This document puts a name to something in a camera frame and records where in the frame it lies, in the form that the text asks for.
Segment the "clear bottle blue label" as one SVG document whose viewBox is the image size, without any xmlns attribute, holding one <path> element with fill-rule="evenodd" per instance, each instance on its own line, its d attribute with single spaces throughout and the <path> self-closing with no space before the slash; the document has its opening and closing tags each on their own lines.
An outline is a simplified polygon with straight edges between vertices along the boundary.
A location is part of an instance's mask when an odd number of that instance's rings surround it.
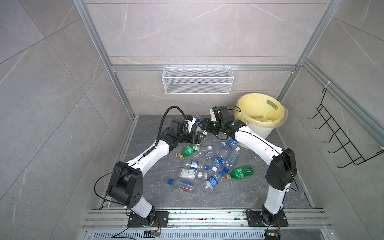
<svg viewBox="0 0 384 240">
<path fill-rule="evenodd" d="M 228 141 L 228 146 L 231 150 L 234 150 L 236 149 L 238 146 L 239 146 L 239 142 L 237 140 L 234 140 L 234 139 L 230 139 Z"/>
</svg>

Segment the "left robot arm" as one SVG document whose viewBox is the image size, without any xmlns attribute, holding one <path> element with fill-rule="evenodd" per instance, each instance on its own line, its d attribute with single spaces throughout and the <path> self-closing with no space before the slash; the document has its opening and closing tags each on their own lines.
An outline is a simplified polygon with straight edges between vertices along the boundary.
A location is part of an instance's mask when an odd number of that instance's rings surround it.
<svg viewBox="0 0 384 240">
<path fill-rule="evenodd" d="M 126 206 L 144 227 L 155 221 L 155 207 L 143 197 L 143 178 L 162 157 L 180 143 L 199 144 L 207 133 L 201 130 L 202 119 L 187 116 L 183 121 L 173 120 L 168 128 L 158 132 L 155 142 L 136 158 L 115 164 L 107 194 Z"/>
</svg>

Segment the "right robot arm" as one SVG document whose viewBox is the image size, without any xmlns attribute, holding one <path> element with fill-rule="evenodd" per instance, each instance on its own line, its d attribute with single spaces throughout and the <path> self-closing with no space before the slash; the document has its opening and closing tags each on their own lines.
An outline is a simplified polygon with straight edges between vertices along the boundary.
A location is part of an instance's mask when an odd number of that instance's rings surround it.
<svg viewBox="0 0 384 240">
<path fill-rule="evenodd" d="M 291 183 L 297 175 L 296 159 L 293 150 L 277 147 L 253 132 L 246 123 L 231 116 L 225 106 L 210 109 L 210 118 L 204 118 L 198 126 L 208 133 L 223 133 L 240 144 L 245 145 L 269 166 L 266 180 L 269 184 L 268 194 L 262 206 L 263 224 L 276 224 L 284 213 L 284 199 Z"/>
</svg>

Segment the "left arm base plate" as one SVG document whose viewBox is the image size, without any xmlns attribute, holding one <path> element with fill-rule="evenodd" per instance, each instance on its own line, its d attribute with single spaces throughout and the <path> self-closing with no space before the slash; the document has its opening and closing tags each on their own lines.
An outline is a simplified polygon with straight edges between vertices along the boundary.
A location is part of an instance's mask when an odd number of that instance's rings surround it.
<svg viewBox="0 0 384 240">
<path fill-rule="evenodd" d="M 146 218 L 143 218 L 135 212 L 130 213 L 128 227 L 130 228 L 166 228 L 169 221 L 169 212 L 167 211 L 155 211 L 150 213 Z"/>
</svg>

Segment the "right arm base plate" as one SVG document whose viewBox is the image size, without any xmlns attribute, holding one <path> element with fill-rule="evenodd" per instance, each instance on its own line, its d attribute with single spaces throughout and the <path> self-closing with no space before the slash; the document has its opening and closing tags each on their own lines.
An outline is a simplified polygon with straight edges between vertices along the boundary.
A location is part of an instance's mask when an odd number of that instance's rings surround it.
<svg viewBox="0 0 384 240">
<path fill-rule="evenodd" d="M 249 227 L 288 227 L 288 220 L 284 209 L 272 215 L 269 211 L 246 210 L 246 219 Z"/>
</svg>

